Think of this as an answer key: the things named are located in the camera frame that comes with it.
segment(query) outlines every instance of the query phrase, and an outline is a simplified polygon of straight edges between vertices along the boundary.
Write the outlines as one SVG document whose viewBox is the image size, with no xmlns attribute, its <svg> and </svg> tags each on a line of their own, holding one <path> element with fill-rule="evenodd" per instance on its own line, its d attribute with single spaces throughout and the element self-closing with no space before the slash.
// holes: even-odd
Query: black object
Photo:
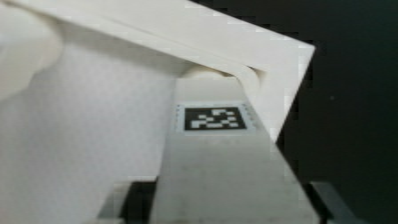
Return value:
<svg viewBox="0 0 398 224">
<path fill-rule="evenodd" d="M 123 204 L 121 215 L 126 224 L 150 222 L 157 182 L 134 182 Z"/>
<path fill-rule="evenodd" d="M 309 198 L 309 202 L 317 211 L 317 214 L 320 216 L 320 224 L 327 224 L 327 220 L 333 219 L 333 213 L 331 210 L 327 209 L 325 203 L 322 201 L 320 195 L 315 191 L 313 185 L 302 184 L 304 192 Z"/>
<path fill-rule="evenodd" d="M 199 127 L 192 126 L 192 122 L 203 122 Z M 238 107 L 224 108 L 187 108 L 185 109 L 185 130 L 231 130 L 246 129 L 246 122 Z"/>
</svg>

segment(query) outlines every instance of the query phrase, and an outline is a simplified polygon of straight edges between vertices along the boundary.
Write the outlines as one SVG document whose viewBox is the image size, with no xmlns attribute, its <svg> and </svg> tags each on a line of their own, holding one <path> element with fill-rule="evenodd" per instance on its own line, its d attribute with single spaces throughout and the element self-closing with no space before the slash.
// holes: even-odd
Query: black background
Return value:
<svg viewBox="0 0 398 224">
<path fill-rule="evenodd" d="M 317 45 L 279 137 L 301 180 L 331 181 L 356 215 L 398 223 L 398 1 L 196 1 Z"/>
</svg>

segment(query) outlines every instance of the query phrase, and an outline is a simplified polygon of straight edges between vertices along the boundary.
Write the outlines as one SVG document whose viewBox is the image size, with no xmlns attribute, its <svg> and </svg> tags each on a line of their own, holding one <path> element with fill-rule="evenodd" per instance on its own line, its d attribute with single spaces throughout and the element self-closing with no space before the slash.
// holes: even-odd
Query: white surface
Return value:
<svg viewBox="0 0 398 224">
<path fill-rule="evenodd" d="M 208 79 L 208 78 L 217 79 L 224 77 L 226 74 L 221 71 L 201 65 L 194 66 L 182 76 L 182 78 L 189 79 Z"/>
<path fill-rule="evenodd" d="M 311 45 L 187 0 L 11 1 L 233 74 L 276 140 L 313 56 Z M 260 74 L 260 93 L 249 67 Z"/>
<path fill-rule="evenodd" d="M 57 24 L 0 2 L 0 100 L 18 93 L 63 52 Z"/>
<path fill-rule="evenodd" d="M 64 24 L 66 50 L 0 102 L 0 223 L 82 224 L 119 181 L 158 174 L 192 63 Z"/>
<path fill-rule="evenodd" d="M 237 101 L 247 108 L 256 131 L 178 131 L 178 123 L 185 122 L 182 107 L 203 108 L 201 104 L 214 104 L 210 108 L 228 108 L 237 107 Z M 318 223 L 301 183 L 249 104 L 235 78 L 178 80 L 151 224 Z"/>
</svg>

